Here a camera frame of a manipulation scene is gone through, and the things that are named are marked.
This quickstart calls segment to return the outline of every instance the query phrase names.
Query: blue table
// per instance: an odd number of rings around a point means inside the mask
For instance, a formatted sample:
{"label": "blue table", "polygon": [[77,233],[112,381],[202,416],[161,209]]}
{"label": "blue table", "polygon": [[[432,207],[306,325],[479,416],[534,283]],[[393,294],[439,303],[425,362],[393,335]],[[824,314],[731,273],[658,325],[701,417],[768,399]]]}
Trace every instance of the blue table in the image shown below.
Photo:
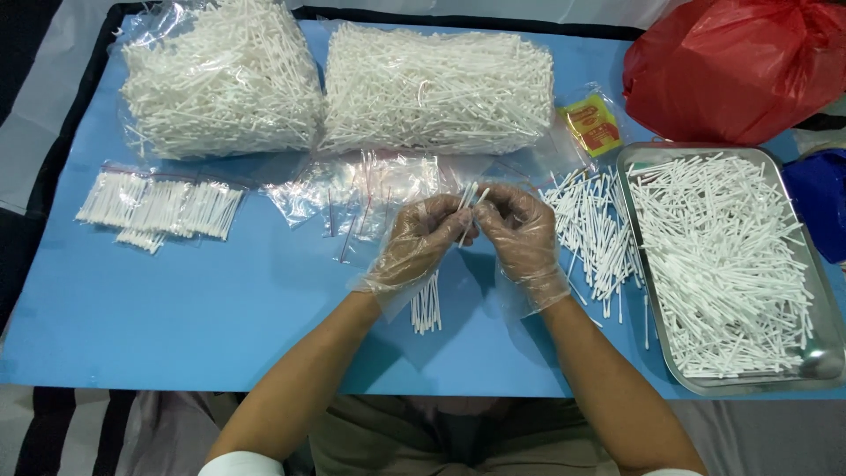
{"label": "blue table", "polygon": [[[328,32],[315,21],[301,24],[315,58],[324,64]],[[557,95],[597,81],[622,103],[628,42],[525,36],[552,51]],[[249,390],[341,301],[346,282],[358,270],[330,259],[340,239],[322,239],[319,219],[292,232],[257,193],[239,212],[228,242],[168,243],[155,257],[117,246],[114,234],[74,222],[100,164],[135,160],[115,113],[125,77],[122,59],[112,58],[76,132],[12,317],[0,380],[110,389]],[[630,125],[636,140],[651,139],[652,133],[634,121]],[[786,160],[797,155],[787,134],[766,146]],[[569,258],[564,251],[562,262]],[[413,334],[407,310],[392,324],[380,321],[341,391],[571,396],[541,320],[533,316],[508,326],[502,321],[492,293],[493,264],[487,240],[451,250],[441,268],[443,331]],[[838,303],[846,308],[841,272],[836,266],[828,270]],[[574,276],[574,282],[584,281]],[[605,335],[661,395],[697,398],[670,376],[654,335],[651,349],[644,349],[641,296],[634,287],[625,290],[624,324],[615,318],[603,321]],[[600,304],[588,306],[587,312],[602,320]],[[753,398],[846,398],[846,389]]]}

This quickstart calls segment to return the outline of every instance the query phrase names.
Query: white cloth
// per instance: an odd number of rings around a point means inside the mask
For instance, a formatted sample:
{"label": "white cloth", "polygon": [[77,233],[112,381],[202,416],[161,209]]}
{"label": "white cloth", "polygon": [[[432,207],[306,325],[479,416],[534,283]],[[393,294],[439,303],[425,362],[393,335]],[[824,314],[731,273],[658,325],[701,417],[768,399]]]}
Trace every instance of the white cloth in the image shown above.
{"label": "white cloth", "polygon": [[[249,451],[227,453],[209,461],[199,476],[284,476],[282,463]],[[702,476],[687,469],[659,469],[644,476]]]}

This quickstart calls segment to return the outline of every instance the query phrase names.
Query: clear plastic glove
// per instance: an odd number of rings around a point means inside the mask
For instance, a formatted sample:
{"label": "clear plastic glove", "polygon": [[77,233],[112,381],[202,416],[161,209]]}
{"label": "clear plastic glove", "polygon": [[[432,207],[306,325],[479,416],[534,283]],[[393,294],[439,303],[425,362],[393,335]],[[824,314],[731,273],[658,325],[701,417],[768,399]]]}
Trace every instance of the clear plastic glove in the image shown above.
{"label": "clear plastic glove", "polygon": [[558,264],[561,247],[552,209],[511,185],[483,184],[479,192],[486,188],[490,191],[476,203],[473,214],[497,249],[502,273],[528,297],[530,308],[518,318],[569,296],[567,276]]}
{"label": "clear plastic glove", "polygon": [[470,209],[458,210],[460,201],[458,196],[436,195],[402,207],[379,256],[351,288],[372,291],[385,317],[393,318],[420,292],[468,226],[464,246],[479,236]]}

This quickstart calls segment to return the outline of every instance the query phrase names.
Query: lap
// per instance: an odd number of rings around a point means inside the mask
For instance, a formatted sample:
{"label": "lap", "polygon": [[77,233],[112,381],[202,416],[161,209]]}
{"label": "lap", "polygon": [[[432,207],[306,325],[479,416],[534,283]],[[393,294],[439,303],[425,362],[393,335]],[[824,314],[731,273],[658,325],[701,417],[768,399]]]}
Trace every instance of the lap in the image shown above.
{"label": "lap", "polygon": [[337,396],[310,433],[318,474],[617,474],[570,399],[520,399],[484,419],[475,468],[450,462],[434,429],[396,396]]}

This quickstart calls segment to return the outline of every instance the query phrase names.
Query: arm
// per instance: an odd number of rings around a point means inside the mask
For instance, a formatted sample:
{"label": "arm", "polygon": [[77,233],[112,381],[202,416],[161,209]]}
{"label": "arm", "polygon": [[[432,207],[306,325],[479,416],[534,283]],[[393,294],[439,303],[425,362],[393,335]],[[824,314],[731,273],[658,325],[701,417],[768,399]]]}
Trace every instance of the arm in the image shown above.
{"label": "arm", "polygon": [[579,408],[621,474],[664,468],[705,474],[667,403],[570,297],[552,209],[517,188],[484,186],[491,188],[488,199],[473,211],[479,226],[496,247],[503,272],[543,316]]}
{"label": "arm", "polygon": [[[357,291],[285,353],[238,406],[206,462],[233,451],[281,461],[329,407],[341,378],[382,309],[408,302],[417,283],[435,272],[444,253],[472,222],[457,196],[434,196],[400,209],[382,252]],[[464,239],[473,243],[479,231]]]}
{"label": "arm", "polygon": [[673,410],[568,296],[541,312],[579,408],[623,476],[663,468],[705,474]]}
{"label": "arm", "polygon": [[238,406],[206,462],[232,451],[281,461],[325,412],[359,344],[379,317],[372,293],[351,292],[296,343]]}

